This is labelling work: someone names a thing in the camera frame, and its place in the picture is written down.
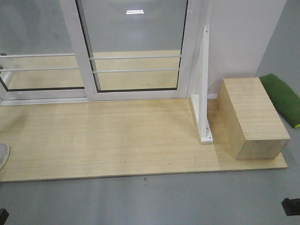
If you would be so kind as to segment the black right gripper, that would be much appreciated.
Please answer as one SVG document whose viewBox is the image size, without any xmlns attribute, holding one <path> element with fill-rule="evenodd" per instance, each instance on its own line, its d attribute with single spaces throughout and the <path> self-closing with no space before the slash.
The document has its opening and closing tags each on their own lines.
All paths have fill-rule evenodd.
<svg viewBox="0 0 300 225">
<path fill-rule="evenodd" d="M 287 216 L 297 216 L 300 215 L 300 199 L 289 199 L 285 198 L 281 202 L 283 209 Z"/>
</svg>

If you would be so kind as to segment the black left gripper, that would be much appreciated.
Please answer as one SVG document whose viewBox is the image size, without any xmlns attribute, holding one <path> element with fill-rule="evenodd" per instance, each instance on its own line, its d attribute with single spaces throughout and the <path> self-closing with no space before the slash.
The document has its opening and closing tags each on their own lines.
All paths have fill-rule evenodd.
<svg viewBox="0 0 300 225">
<path fill-rule="evenodd" d="M 0 209 L 0 225 L 4 225 L 9 216 L 8 211 L 5 208 Z"/>
</svg>

